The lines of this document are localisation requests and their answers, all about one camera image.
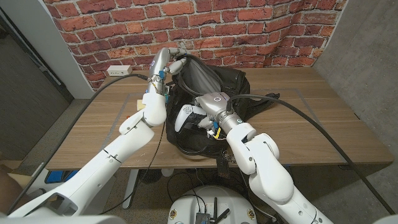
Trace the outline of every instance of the red brick wall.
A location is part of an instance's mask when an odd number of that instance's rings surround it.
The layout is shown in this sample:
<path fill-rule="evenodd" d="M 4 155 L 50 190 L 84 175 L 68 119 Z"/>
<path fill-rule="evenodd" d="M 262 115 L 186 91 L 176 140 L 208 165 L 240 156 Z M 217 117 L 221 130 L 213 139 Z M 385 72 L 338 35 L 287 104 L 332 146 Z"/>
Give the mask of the red brick wall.
<path fill-rule="evenodd" d="M 44 0 L 94 89 L 110 65 L 146 70 L 162 47 L 210 65 L 311 66 L 345 0 Z"/>

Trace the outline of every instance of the robotic hand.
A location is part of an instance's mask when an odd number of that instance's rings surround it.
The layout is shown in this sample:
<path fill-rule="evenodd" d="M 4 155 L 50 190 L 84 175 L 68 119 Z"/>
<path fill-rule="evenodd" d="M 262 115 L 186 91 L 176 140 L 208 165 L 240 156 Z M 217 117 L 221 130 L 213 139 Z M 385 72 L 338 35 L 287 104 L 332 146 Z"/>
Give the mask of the robotic hand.
<path fill-rule="evenodd" d="M 183 49 L 161 49 L 150 68 L 151 77 L 148 79 L 148 88 L 142 99 L 142 104 L 146 107 L 123 122 L 119 128 L 121 135 L 102 149 L 70 180 L 31 200 L 8 217 L 77 216 L 83 214 L 94 196 L 120 165 L 153 138 L 154 132 L 151 127 L 161 125 L 165 121 L 165 103 L 169 89 L 165 86 L 164 80 L 167 74 L 178 73 L 186 59 L 178 60 L 169 67 L 166 64 L 171 57 L 178 57 L 186 53 Z M 50 202 L 54 197 L 63 198 L 61 205 L 55 207 Z"/>
<path fill-rule="evenodd" d="M 216 121 L 227 134 L 236 163 L 250 175 L 251 190 L 290 224 L 332 223 L 294 186 L 289 173 L 279 163 L 279 149 L 267 134 L 256 130 L 232 110 L 226 110 L 229 96 L 209 93 L 196 97 L 195 102 L 206 112 L 204 121 Z"/>

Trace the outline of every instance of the game controller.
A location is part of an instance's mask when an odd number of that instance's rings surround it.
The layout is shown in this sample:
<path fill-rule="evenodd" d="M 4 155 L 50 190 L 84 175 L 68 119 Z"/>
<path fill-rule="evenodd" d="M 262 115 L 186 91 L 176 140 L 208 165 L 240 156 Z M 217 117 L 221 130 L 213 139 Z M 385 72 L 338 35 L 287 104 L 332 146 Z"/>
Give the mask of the game controller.
<path fill-rule="evenodd" d="M 175 120 L 174 131 L 179 132 L 187 123 L 199 123 L 206 116 L 206 111 L 199 106 L 183 105 Z"/>

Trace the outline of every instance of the black backpack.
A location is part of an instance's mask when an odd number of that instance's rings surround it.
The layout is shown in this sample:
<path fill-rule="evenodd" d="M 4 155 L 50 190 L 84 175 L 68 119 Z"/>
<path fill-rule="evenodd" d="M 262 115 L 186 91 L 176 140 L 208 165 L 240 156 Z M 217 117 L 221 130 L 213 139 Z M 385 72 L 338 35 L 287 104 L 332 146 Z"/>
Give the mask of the black backpack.
<path fill-rule="evenodd" d="M 195 97 L 205 93 L 222 91 L 229 97 L 250 93 L 246 73 L 233 68 L 205 65 L 193 55 L 183 55 L 178 59 L 183 57 L 187 58 L 183 70 L 172 77 L 173 82 L 168 83 L 175 85 L 170 90 L 167 104 L 167 140 L 189 156 L 220 157 L 227 150 L 228 143 L 226 140 L 209 138 L 206 129 L 197 126 L 201 117 L 195 122 L 185 124 L 179 132 L 174 130 L 175 120 L 183 105 L 193 105 Z M 279 98 L 279 94 L 270 93 L 267 96 Z M 247 121 L 271 104 L 272 102 L 268 100 L 240 98 L 234 101 L 233 108 L 243 121 Z"/>

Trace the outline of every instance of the wooden table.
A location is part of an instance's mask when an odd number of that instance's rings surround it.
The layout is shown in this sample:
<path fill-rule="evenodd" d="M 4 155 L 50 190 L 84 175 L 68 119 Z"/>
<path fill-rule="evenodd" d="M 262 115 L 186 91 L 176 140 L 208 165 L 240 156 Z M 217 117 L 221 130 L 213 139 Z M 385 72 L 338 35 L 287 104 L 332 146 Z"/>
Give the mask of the wooden table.
<path fill-rule="evenodd" d="M 312 68 L 242 69 L 251 93 L 280 93 L 281 100 L 296 106 L 330 133 L 357 164 L 388 164 L 394 160 L 372 131 L 351 111 Z M 119 126 L 137 111 L 147 83 L 127 78 L 104 90 L 83 113 L 47 165 L 50 170 L 82 168 L 98 151 L 119 135 Z M 336 149 L 310 123 L 282 105 L 256 115 L 249 123 L 257 133 L 267 133 L 278 144 L 280 162 L 290 165 L 344 164 Z M 131 156 L 122 167 L 144 169 L 159 142 L 162 127 L 154 128 L 152 141 Z M 215 159 L 190 160 L 163 135 L 152 164 L 159 168 L 216 167 Z"/>

